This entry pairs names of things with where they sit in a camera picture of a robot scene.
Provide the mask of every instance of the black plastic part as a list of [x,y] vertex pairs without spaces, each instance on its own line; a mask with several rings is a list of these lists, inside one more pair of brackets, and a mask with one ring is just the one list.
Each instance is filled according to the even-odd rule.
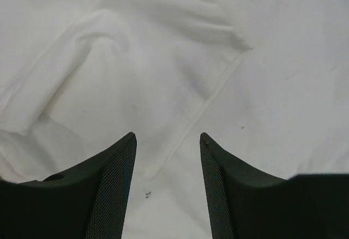
[[121,238],[136,145],[129,133],[42,182],[0,182],[0,238]]
[[213,239],[348,239],[349,175],[262,172],[201,135]]

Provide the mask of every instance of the folded cloth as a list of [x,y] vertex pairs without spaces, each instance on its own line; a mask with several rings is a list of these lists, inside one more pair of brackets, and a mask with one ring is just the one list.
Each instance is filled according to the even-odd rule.
[[[42,12],[37,22],[33,17],[36,26],[46,23],[41,19],[49,15],[46,11],[55,14],[55,0],[30,2]],[[98,0],[84,11],[78,18],[65,14],[69,25],[60,33],[50,27],[56,29],[50,35],[53,41],[45,29],[37,29],[38,41],[41,33],[45,39],[40,47],[34,44],[27,50],[31,55],[40,52],[34,62],[23,56],[27,62],[16,73],[7,70],[14,62],[11,56],[4,62],[8,82],[2,88],[0,126],[7,145],[0,153],[17,175],[40,179],[133,131],[139,144],[135,174],[151,178],[215,98],[248,46],[212,0]],[[49,131],[49,125],[55,131]],[[58,142],[48,134],[53,132],[78,136],[75,140],[83,145],[69,146],[65,138]]]

